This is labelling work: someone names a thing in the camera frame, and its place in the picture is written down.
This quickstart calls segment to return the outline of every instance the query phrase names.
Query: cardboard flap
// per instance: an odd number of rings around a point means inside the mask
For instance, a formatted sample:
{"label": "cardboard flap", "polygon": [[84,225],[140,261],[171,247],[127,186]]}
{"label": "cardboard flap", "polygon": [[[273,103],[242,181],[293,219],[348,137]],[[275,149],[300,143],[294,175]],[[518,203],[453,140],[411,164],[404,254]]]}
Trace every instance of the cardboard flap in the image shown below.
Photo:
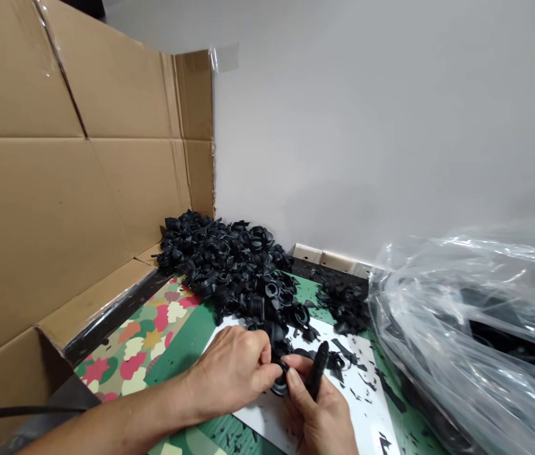
{"label": "cardboard flap", "polygon": [[160,248],[160,244],[156,243],[154,246],[150,247],[143,253],[135,256],[135,259],[147,264],[151,265],[152,267],[158,268],[159,264],[156,258],[152,258],[153,255],[157,255],[162,253],[162,249]]}
{"label": "cardboard flap", "polygon": [[171,129],[158,51],[61,1],[41,1],[89,137],[180,136]]}
{"label": "cardboard flap", "polygon": [[132,256],[89,141],[0,139],[0,346]]}
{"label": "cardboard flap", "polygon": [[209,51],[179,54],[175,61],[182,137],[212,141],[212,66]]}
{"label": "cardboard flap", "polygon": [[215,173],[212,142],[183,141],[192,197],[192,210],[215,216]]}
{"label": "cardboard flap", "polygon": [[154,270],[132,259],[42,319],[38,328],[63,352],[71,340]]}
{"label": "cardboard flap", "polygon": [[32,0],[0,1],[0,137],[83,137]]}
{"label": "cardboard flap", "polygon": [[[72,373],[33,328],[0,348],[0,408],[41,406]],[[28,416],[0,418],[0,445]]]}
{"label": "cardboard flap", "polygon": [[175,57],[160,53],[162,59],[162,73],[164,76],[164,91],[166,92],[166,108],[168,121],[173,137],[181,138],[181,119],[179,110],[179,83],[177,80],[177,66]]}
{"label": "cardboard flap", "polygon": [[164,218],[191,207],[180,140],[93,139],[133,254],[158,242]]}

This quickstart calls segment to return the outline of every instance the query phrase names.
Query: camouflage pattern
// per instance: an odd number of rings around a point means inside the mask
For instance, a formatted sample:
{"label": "camouflage pattern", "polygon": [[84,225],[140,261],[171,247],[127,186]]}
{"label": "camouflage pattern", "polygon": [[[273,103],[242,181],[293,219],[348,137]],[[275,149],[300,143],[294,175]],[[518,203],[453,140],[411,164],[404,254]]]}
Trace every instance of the camouflage pattern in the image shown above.
{"label": "camouflage pattern", "polygon": [[76,368],[101,400],[110,401],[148,387],[145,376],[166,351],[200,300],[170,280]]}
{"label": "camouflage pattern", "polygon": [[[297,277],[297,298],[316,302],[318,284]],[[204,349],[215,325],[209,309],[181,285],[182,277],[163,286],[139,311],[76,368],[76,374],[102,401],[145,389],[168,380],[191,365]],[[333,324],[328,311],[311,308],[312,317]],[[388,408],[401,453],[445,455],[423,417],[400,392],[374,336],[363,335],[375,346],[377,366],[393,392],[405,403],[400,412],[388,399]],[[282,452],[232,415],[204,422],[172,435],[150,455],[277,455]]]}

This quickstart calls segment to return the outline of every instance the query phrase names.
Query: white sheet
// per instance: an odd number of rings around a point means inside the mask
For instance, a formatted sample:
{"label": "white sheet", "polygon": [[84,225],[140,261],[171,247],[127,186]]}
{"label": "white sheet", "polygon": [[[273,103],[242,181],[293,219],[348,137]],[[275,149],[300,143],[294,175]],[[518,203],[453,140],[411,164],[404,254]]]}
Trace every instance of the white sheet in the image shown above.
{"label": "white sheet", "polygon": [[[243,324],[243,320],[226,317],[223,324],[217,327],[212,334],[208,344],[211,343],[218,331],[229,325],[237,324]],[[336,338],[344,348],[359,357],[360,364],[367,367],[368,371],[364,372],[350,365],[350,362],[346,360],[345,371],[343,372],[344,387],[340,385],[338,380],[331,376],[328,370],[325,371],[327,377],[341,391],[350,405],[356,443],[361,455],[382,455],[384,453],[388,455],[400,455],[386,398],[379,378],[374,371],[375,358],[371,349],[371,343],[357,336],[341,336],[335,334],[332,325],[314,318],[311,319],[310,324],[320,332],[319,339],[313,343],[308,343],[303,340],[301,333],[294,338],[294,329],[289,327],[288,337],[291,339],[293,348],[317,351],[320,343],[327,340],[329,341],[331,351],[339,351],[339,348],[331,342],[332,339]],[[376,391],[373,391],[371,386],[365,384],[364,381],[370,382]],[[246,408],[235,412],[234,415],[284,453],[293,455],[297,453],[298,435],[293,435],[291,430],[285,428],[283,408],[282,398],[268,391],[266,394],[260,395],[257,400]],[[385,439],[391,444],[385,451],[382,450],[382,436],[385,436]]]}

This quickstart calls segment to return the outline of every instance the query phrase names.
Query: forearm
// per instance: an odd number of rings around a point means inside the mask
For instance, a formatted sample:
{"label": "forearm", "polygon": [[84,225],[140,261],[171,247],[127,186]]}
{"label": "forearm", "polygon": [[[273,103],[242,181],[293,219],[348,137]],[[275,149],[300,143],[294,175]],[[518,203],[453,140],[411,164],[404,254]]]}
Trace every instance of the forearm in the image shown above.
{"label": "forearm", "polygon": [[22,454],[145,454],[166,436],[198,423],[199,412],[184,373],[97,406],[34,442]]}

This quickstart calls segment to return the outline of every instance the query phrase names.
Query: wall socket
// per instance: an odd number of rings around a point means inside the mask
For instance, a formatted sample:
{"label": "wall socket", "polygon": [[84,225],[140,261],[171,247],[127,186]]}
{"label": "wall socket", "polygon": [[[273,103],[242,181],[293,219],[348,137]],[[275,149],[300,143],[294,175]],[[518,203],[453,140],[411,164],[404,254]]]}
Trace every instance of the wall socket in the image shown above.
{"label": "wall socket", "polygon": [[371,267],[369,264],[357,262],[356,267],[354,267],[354,270],[352,271],[352,275],[368,279],[372,269],[373,267]]}
{"label": "wall socket", "polygon": [[339,270],[340,272],[364,279],[369,278],[371,269],[373,269],[372,265],[365,264],[364,262],[356,262],[356,260],[346,256],[340,256],[335,253],[318,250],[317,248],[302,245],[301,243],[295,244],[293,257],[306,260],[312,264],[320,264],[325,267],[329,267],[330,269]]}
{"label": "wall socket", "polygon": [[297,259],[303,259],[312,264],[320,264],[320,258],[323,255],[322,250],[317,250],[316,248],[311,248],[310,246],[301,245],[301,243],[295,244],[295,249],[293,250],[293,257]]}
{"label": "wall socket", "polygon": [[339,256],[335,253],[323,252],[322,257],[320,258],[320,265],[351,274],[356,266],[356,261],[345,256]]}

